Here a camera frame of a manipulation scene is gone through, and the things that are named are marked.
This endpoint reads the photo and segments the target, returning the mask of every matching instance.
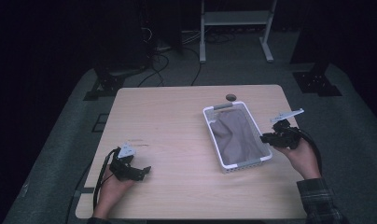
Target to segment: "wrist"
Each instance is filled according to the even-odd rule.
[[[301,174],[304,179],[317,179],[322,178],[322,175],[319,172],[311,172]]]
[[[110,209],[107,207],[104,207],[102,204],[96,205],[95,209],[93,210],[93,217],[101,218],[104,220],[108,220]]]

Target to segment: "person's left hand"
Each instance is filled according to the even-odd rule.
[[[110,210],[120,201],[127,190],[133,186],[135,181],[119,181],[109,170],[109,165],[105,169],[104,184],[101,186],[98,204],[93,211],[93,217],[108,219]]]

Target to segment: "dark background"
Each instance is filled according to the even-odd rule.
[[[241,4],[256,9],[267,1]],[[99,61],[147,65],[151,52],[138,24],[179,48],[180,28],[199,29],[199,8],[189,0],[0,0],[0,222],[81,76]],[[292,62],[327,55],[377,116],[377,1],[279,0],[272,28],[302,28]]]

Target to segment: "gray cloth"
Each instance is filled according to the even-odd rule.
[[[263,157],[243,111],[223,111],[210,126],[225,165]]]

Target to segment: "gray carpet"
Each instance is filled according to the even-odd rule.
[[[312,65],[289,64],[298,35],[270,34],[274,63],[266,63],[258,43],[259,34],[237,35],[222,45],[208,44],[207,62],[201,66],[194,85],[280,85],[291,108],[305,110],[296,120],[322,153],[323,174],[336,193],[336,204],[353,224],[377,223],[377,119],[356,93],[348,76],[334,65],[326,75],[342,96],[301,93],[292,73],[307,71]],[[198,43],[185,47],[197,52],[199,49]],[[169,59],[168,66],[160,72],[162,83],[155,75],[142,86],[189,86],[200,67],[197,56],[187,49],[183,54],[168,51],[162,55]],[[165,58],[154,57],[156,69],[165,63]],[[153,70],[147,69],[129,77],[124,87],[136,87],[152,73]],[[92,131],[93,125],[100,114],[110,111],[114,100],[100,97],[97,101],[83,101],[95,80],[96,75],[90,70],[77,83],[28,176],[27,191],[19,195],[4,223],[65,223],[67,217],[68,223],[86,222],[75,217],[78,197],[73,196],[77,184],[80,190],[85,181],[86,167],[102,135]],[[303,220],[263,221],[304,223]]]

